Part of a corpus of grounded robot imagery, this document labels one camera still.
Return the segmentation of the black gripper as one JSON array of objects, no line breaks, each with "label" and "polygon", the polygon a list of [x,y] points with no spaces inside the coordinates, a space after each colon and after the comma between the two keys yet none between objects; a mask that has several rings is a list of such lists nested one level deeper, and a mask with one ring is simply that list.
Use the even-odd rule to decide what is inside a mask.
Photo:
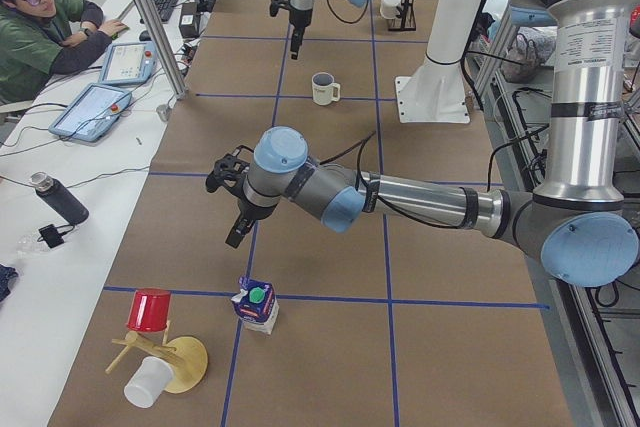
[{"label": "black gripper", "polygon": [[290,41],[290,55],[292,60],[297,60],[304,39],[304,31],[311,24],[311,11],[292,9],[289,12],[289,22],[294,28]]},{"label": "black gripper", "polygon": [[239,215],[227,234],[225,243],[239,247],[251,233],[256,221],[268,218],[278,204],[278,197],[258,197],[249,199],[244,194],[238,198]]}]

